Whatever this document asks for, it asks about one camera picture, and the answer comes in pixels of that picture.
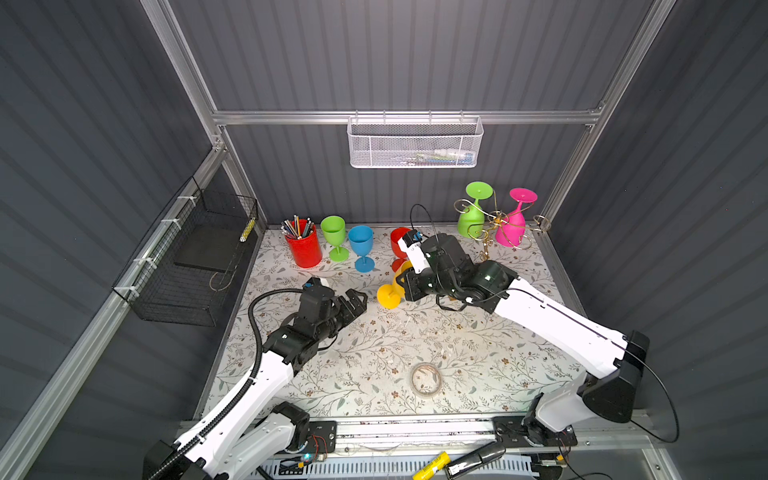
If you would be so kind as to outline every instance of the gray corrugated wall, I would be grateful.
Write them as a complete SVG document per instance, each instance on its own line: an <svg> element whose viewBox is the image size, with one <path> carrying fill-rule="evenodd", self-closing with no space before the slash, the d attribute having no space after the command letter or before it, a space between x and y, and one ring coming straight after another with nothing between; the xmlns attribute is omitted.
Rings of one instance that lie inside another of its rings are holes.
<svg viewBox="0 0 768 480"><path fill-rule="evenodd" d="M593 108L649 4L171 2L217 108L255 111ZM509 190L531 188L541 209L583 131L486 125L475 168L357 170L343 127L229 129L270 223L404 222L416 201L455 220L453 202L474 180L490 181L509 210Z"/></svg>
<svg viewBox="0 0 768 480"><path fill-rule="evenodd" d="M171 2L220 110L551 110L602 98L650 2Z"/></svg>
<svg viewBox="0 0 768 480"><path fill-rule="evenodd" d="M341 215L349 223L404 222L421 203L436 222L456 220L453 203L466 198L469 181L496 189L499 208L514 210L513 187L529 186L546 198L584 131L582 125L489 125L481 161L472 169L352 168L346 128L339 125L234 125L237 153L271 223L293 214ZM493 210L492 200L483 204ZM541 211L544 201L531 208ZM414 221L427 221L420 209Z"/></svg>
<svg viewBox="0 0 768 480"><path fill-rule="evenodd" d="M210 144L137 2L0 2L0 78L5 443ZM129 317L30 476L123 452L114 470L137 472L158 425L191 415L216 341Z"/></svg>
<svg viewBox="0 0 768 480"><path fill-rule="evenodd" d="M766 25L766 2L678 1L551 232L589 316L650 337L689 479L765 478Z"/></svg>

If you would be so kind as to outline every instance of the yellow marker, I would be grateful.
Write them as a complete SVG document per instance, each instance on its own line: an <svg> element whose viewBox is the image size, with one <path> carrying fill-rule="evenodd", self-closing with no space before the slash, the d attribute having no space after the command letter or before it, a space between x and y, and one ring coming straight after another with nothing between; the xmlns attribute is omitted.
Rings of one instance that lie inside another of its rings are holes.
<svg viewBox="0 0 768 480"><path fill-rule="evenodd" d="M250 222L245 226L245 230L243 230L243 234L240 235L240 241L244 242L248 240L248 235L250 234L250 231L253 230L253 227L256 225L256 219L252 218L250 219Z"/></svg>
<svg viewBox="0 0 768 480"><path fill-rule="evenodd" d="M413 480L429 480L435 476L435 473L437 473L438 470L442 470L448 463L451 463L451 459L448 457L447 453L443 452L427 464L426 467L419 470L416 475L413 476Z"/></svg>

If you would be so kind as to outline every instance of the red cup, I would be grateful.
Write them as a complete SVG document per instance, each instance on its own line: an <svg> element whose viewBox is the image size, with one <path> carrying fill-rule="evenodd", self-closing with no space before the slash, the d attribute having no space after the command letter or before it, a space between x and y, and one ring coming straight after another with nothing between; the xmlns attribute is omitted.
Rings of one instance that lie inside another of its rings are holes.
<svg viewBox="0 0 768 480"><path fill-rule="evenodd" d="M306 220L299 219L299 230L304 231ZM286 237L290 252L293 254L293 261L302 268L311 268L323 259L323 252L320 251L320 243L317 241L317 229L313 224L310 227L310 234L306 238L293 240Z"/></svg>
<svg viewBox="0 0 768 480"><path fill-rule="evenodd" d="M397 242L403 238L406 233L411 231L409 228L405 227L399 227L392 230L392 232L389 234L389 244L392 246L392 252L395 253L395 255L398 257L397 260L392 262L392 271L397 272L398 268L403 265L406 260L405 258L408 256L406 252L403 252L400 250L400 245L397 244Z"/></svg>
<svg viewBox="0 0 768 480"><path fill-rule="evenodd" d="M392 230L392 232L389 234L389 243L392 245L392 251L395 252L395 255L398 258L406 258L408 254L402 250L400 250L400 245L397 243L400 241L401 238L403 238L406 233L411 231L409 228L400 227L395 228Z"/></svg>

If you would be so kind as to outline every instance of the black cable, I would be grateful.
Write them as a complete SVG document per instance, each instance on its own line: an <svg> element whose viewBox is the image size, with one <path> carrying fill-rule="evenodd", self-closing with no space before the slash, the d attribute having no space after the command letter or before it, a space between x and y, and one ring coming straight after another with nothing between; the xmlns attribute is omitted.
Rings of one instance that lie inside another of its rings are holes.
<svg viewBox="0 0 768 480"><path fill-rule="evenodd" d="M560 438L559 435L558 435L558 440L560 441L560 443L563 443L563 441L562 441L562 439ZM571 467L571 463L568 461L568 454L564 454L563 453L563 450L560 448L560 445L558 445L558 450L560 451L560 456L563 457L563 459L565 460L565 464L568 465L568 467L571 469L571 472L573 472L574 475L576 475L575 477L569 478L568 480L576 480L576 478L580 478L581 480L585 480L584 477L588 477L589 475L603 475L604 477L608 477L610 480L614 480L613 477L611 477L609 474L603 473L603 472L592 472L592 473L587 473L587 474L584 474L584 475L579 475L578 472L576 472L574 470L574 468Z"/></svg>
<svg viewBox="0 0 768 480"><path fill-rule="evenodd" d="M264 480L275 480L274 478L272 478L272 475L270 475L270 474L266 473L266 470L264 470L264 469L263 469L263 468L261 468L260 466L259 466L259 467L256 467L256 471L257 471L257 472L259 472L259 475L261 475L262 477L264 477Z"/></svg>
<svg viewBox="0 0 768 480"><path fill-rule="evenodd" d="M333 346L334 343L336 343L336 339L339 338L339 334L337 333L336 336L333 337L333 340L331 340L331 343L328 344L328 346L324 346L322 349L317 349L318 352L322 352L324 350L328 350Z"/></svg>
<svg viewBox="0 0 768 480"><path fill-rule="evenodd" d="M427 217L429 217L429 222L432 224L432 229L435 231L435 241L437 242L437 246L440 247L440 239L437 237L437 227L435 227L435 222L432 221L432 215L429 214L429 210L427 210L427 207L421 204L413 204L411 206L411 213L408 215L409 219L411 220L411 230L416 230L416 228L413 226L413 209L416 207L421 207L426 213Z"/></svg>
<svg viewBox="0 0 768 480"><path fill-rule="evenodd" d="M570 477L570 478L566 478L566 480L578 480L579 478L581 478L582 480L584 480L584 477L588 477L588 476L591 476L591 475L603 475L604 477L608 477L608 478L610 478L611 480L614 480L614 478L613 478L613 477L611 477L609 474L607 474L607 473L603 473L603 472L589 472L589 473L585 473L585 474L583 474L583 475L579 475L578 477Z"/></svg>
<svg viewBox="0 0 768 480"><path fill-rule="evenodd" d="M644 362L644 361L643 361L643 360L642 360L640 357L638 357L638 356L637 356L637 355L635 355L634 353L630 352L629 350L625 349L623 346L621 346L621 345L618 345L618 344L616 344L616 342L614 342L613 340L611 340L611 339L607 339L605 336L601 335L600 333L597 333L597 332L595 332L593 329L591 329L591 328L587 327L587 326L586 326L586 325L584 325L583 323L581 323L581 322L579 322L578 320L576 320L575 318L571 317L571 316L570 316L570 315L568 315L566 312L562 312L562 311L560 311L559 309L557 309L557 308L554 308L554 307L552 307L552 309L553 309L554 311L556 311L556 312L559 312L561 315L564 315L564 316L566 316L567 318L569 318L569 319L573 320L574 322L578 323L579 325L583 326L584 328L586 328L586 329L588 329L588 330L592 331L593 333L597 334L598 336L600 336L600 337L602 337L602 338L604 338L604 339L608 340L609 342L613 343L613 344L614 344L614 346L616 346L617 348L620 348L620 349L622 349L622 350L623 350L625 353L629 353L629 354L630 354L630 355L632 355L632 356L633 356L633 357L634 357L634 358L635 358L635 359L636 359L638 362L640 362L640 363L642 363L642 364L643 364L643 367L645 367L645 369L646 369L647 371L649 371L649 372L651 373L651 375L653 375L653 376L654 376L654 378L656 379L656 381L657 381L657 382L659 382L659 385L661 386L662 390L664 390L664 395L667 397L667 401L668 401L668 402L669 402L669 404L670 404L670 408L672 409L672 416L674 417L674 427L675 427L675 434L674 434L674 438L673 438L673 439L671 439L671 440L669 440L669 439L662 439L660 436L658 436L658 435L656 435L655 433L651 432L650 430L646 429L645 427L643 427L643 426L642 426L642 425L640 425L639 423L635 422L634 420L630 420L630 422L632 422L632 423L634 423L635 425L637 425L638 427L640 427L640 428L641 428L642 430L644 430L644 431L645 431L645 432L646 432L648 435L650 435L650 436L654 437L656 440L659 440L659 441L661 441L661 442L664 442L664 443L675 443L675 442L676 442L676 441L677 441L677 440L680 438L680 419L677 417L677 409L675 409L675 407L674 407L674 402L672 402L672 397L670 396L670 393L669 393L669 391L667 390L667 386L666 386L666 385L664 385L664 382L662 382L662 381L661 381L661 378L659 378L659 375L657 375L657 374L656 374L656 372L654 372L654 371L653 371L653 369L652 369L651 367L649 367L649 366L648 366L648 364L647 364L646 362Z"/></svg>
<svg viewBox="0 0 768 480"><path fill-rule="evenodd" d="M259 331L259 326L256 324L256 319L253 317L253 308L256 306L256 304L268 296L277 295L278 293L302 293L303 291L304 290L298 288L281 288L278 290L272 290L267 293L262 293L253 299L253 302L251 302L248 306L248 320L250 321L250 327L253 329L253 335L256 339L256 356L253 359L253 368L250 371L250 378L246 380L246 382L240 388L240 391L237 392L237 394L232 398L232 400L230 400L229 403L227 403L221 412L219 412L219 414L216 415L214 419L208 423L208 425L203 427L203 429L200 430L200 433L198 433L194 439L191 439L189 442L187 442L186 445L180 447L168 460L163 462L163 464L160 465L160 468L158 468L148 480L158 480L161 475L163 475L170 467L176 465L179 459L186 455L186 453L189 452L195 445L199 445L200 440L198 437L205 437L205 435L211 433L213 429L216 428L216 425L218 425L221 420L223 420L224 417L226 417L229 412L232 411L235 405L237 405L237 403L245 396L250 386L253 385L252 379L256 378L256 375L259 372L259 368L261 367L262 349L261 332Z"/></svg>
<svg viewBox="0 0 768 480"><path fill-rule="evenodd" d="M497 296L501 295L501 294L502 294L502 293L504 293L504 292L514 292L514 291L518 291L518 292L527 293L527 294L528 294L530 297L532 297L534 300L538 300L539 302L541 302L541 303L544 303L544 301L543 301L542 299L538 298L536 295L534 295L534 294L533 294L533 293L531 293L531 292L528 292L528 291L526 291L526 290L523 290L523 289L520 289L520 288L507 288L506 290L502 290L501 292L496 292L496 293L494 293L493 295L491 295L490 297L488 297L488 298L484 298L483 300L478 300L478 301L476 301L476 302L474 302L474 301L473 301L473 302L472 302L472 305L474 305L474 304L476 304L476 303L483 303L483 302L487 302L487 301L489 301L491 298L497 297Z"/></svg>
<svg viewBox="0 0 768 480"><path fill-rule="evenodd" d="M488 301L488 300L490 300L491 298L493 298L493 297L495 297L495 296L499 296L499 295L501 295L503 292L511 292L511 291L513 291L513 290L516 290L516 291L518 291L518 292L527 293L529 296L531 296L531 297L535 298L535 299L536 299L536 300L538 300L539 302L542 302L542 300L541 300L541 299L539 299L539 298L537 298L537 297L536 297L536 295L534 295L533 293L527 292L527 291L525 291L525 290L522 290L522 289L519 289L519 288L509 288L509 289L506 289L506 290L502 290L501 292L497 292L497 293L494 293L493 295L489 296L489 297L488 297L488 298L486 298L486 299L483 299L483 300L478 300L477 302L472 302L472 304L474 305L474 304L477 304L477 303L482 303L482 302ZM568 315L566 312L563 312L562 310L560 310L560 309L559 309L559 308L557 308L556 306L552 305L551 303L548 303L548 306L549 306L550 308L552 308L552 309L553 309L555 312L558 312L558 313L560 313L561 315L565 316L566 318L568 318L568 319L569 319L569 320L571 320L572 322L576 322L576 323L578 323L579 325L583 326L585 329L589 330L590 332L594 333L595 335L599 336L600 338L602 338L602 339L604 339L604 340L608 340L608 341L609 341L609 342L611 342L611 343L612 343L614 346L616 346L616 347L617 347L617 348L619 348L619 349L622 349L622 350L623 350L625 353L629 353L629 354L630 354L630 355L632 355L632 356L633 356L633 357L634 357L634 358L635 358L635 359L636 359L638 362L640 362L640 363L642 363L642 364L643 364L643 367L645 367L645 369L646 369L647 371L649 371L649 372L651 373L651 375L653 375L653 376L654 376L654 378L656 379L656 381L657 381L657 382L659 382L659 385L661 386L662 390L664 390L664 395L667 397L667 401L668 401L668 402L669 402L669 404L670 404L670 407L671 407L671 409L672 409L672 416L674 417L674 424L675 424L675 434L674 434L674 438L673 438L673 439L671 439L671 440L669 440L669 439L662 439L660 436L658 436L658 435L656 435L655 433L651 432L650 430L646 429L645 427L643 427L643 426L642 426L642 425L640 425L639 423L635 422L634 420L630 420L630 422L634 423L635 425L637 425L638 427L640 427L642 430L644 430L644 431L645 431L645 432L646 432L648 435L650 435L650 436L654 437L656 440L659 440L660 442L664 442L664 443L675 443L675 442L676 442L676 441L677 441L677 440L680 438L680 419L677 417L677 409L675 409L675 406L674 406L674 402L672 402L672 397L670 396L670 393L669 393L669 391L667 390L667 386L666 386L666 385L664 385L664 382L662 382L662 381L661 381L661 378L659 378L659 375L657 375L657 374L656 374L656 372L655 372L655 371L654 371L654 370L653 370L651 367L649 367L649 366L648 366L648 364L647 364L646 362L644 362L644 361L643 361L641 358L639 358L639 357L638 357L637 355L635 355L634 353L632 353L632 352L630 352L629 350L625 349L623 346L616 344L616 342L614 342L613 340L611 340L611 339L607 338L605 335L603 335L603 334L601 334L601 333L599 333L599 332L597 332L597 331L595 331L595 330L593 330L593 329L589 328L588 326L584 325L582 322L579 322L579 321L578 321L578 320L576 320L574 317L572 317L572 316Z"/></svg>

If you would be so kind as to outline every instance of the blue wine glass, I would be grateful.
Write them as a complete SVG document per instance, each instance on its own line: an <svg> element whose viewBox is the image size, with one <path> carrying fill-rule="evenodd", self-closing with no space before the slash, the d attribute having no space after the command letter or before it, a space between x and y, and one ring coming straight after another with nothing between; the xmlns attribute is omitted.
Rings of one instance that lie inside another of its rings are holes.
<svg viewBox="0 0 768 480"><path fill-rule="evenodd" d="M376 262L373 261L373 258L367 257L373 248L373 230L371 230L371 227L358 225L349 231L347 237L349 238L349 245L352 247L352 251L360 255L360 258L355 262L357 271L368 273L373 270Z"/></svg>

